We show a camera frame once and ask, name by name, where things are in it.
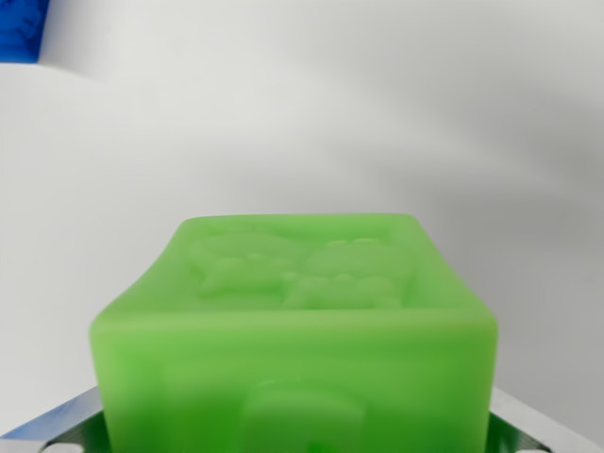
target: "blue object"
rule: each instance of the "blue object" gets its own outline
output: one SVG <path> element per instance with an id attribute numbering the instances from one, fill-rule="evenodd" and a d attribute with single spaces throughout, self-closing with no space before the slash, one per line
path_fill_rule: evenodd
<path id="1" fill-rule="evenodd" d="M 38 61 L 48 2 L 0 0 L 0 61 Z"/>

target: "white wall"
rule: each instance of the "white wall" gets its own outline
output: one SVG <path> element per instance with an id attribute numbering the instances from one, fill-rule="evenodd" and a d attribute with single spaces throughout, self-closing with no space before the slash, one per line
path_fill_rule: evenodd
<path id="1" fill-rule="evenodd" d="M 604 444 L 604 7 L 53 0 L 0 65 L 0 432 L 180 221 L 415 214 L 501 325 L 497 385 Z"/>

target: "top face of block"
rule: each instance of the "top face of block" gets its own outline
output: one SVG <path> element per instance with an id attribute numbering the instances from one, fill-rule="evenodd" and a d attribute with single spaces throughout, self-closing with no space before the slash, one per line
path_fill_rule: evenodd
<path id="1" fill-rule="evenodd" d="M 185 222 L 123 310 L 401 310 L 481 305 L 408 215 Z"/>
<path id="2" fill-rule="evenodd" d="M 38 60 L 49 0 L 0 0 L 0 61 Z"/>

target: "front face of block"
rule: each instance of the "front face of block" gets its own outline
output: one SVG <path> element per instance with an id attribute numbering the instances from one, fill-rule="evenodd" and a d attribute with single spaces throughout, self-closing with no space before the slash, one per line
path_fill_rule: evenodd
<path id="1" fill-rule="evenodd" d="M 92 348 L 117 453 L 479 453 L 495 322 L 408 216 L 209 218 Z"/>

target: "green translucent cube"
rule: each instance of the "green translucent cube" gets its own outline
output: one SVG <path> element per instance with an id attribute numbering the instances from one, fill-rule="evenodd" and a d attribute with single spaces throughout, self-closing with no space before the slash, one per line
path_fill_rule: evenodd
<path id="1" fill-rule="evenodd" d="M 408 215 L 186 221 L 92 325 L 114 453 L 482 453 L 493 315 Z"/>

